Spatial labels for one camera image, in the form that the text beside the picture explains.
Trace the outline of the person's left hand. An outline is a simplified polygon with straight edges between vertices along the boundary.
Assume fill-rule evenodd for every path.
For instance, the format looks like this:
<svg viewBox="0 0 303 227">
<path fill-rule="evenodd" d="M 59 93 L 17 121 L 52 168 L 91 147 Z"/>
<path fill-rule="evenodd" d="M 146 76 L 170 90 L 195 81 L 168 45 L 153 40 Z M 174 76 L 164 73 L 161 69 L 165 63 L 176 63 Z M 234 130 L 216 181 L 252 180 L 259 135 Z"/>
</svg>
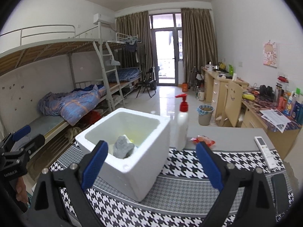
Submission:
<svg viewBox="0 0 303 227">
<path fill-rule="evenodd" d="M 19 177 L 16 182 L 16 199 L 22 202 L 26 207 L 28 206 L 28 196 L 26 191 L 26 184 L 23 177 Z"/>
</svg>

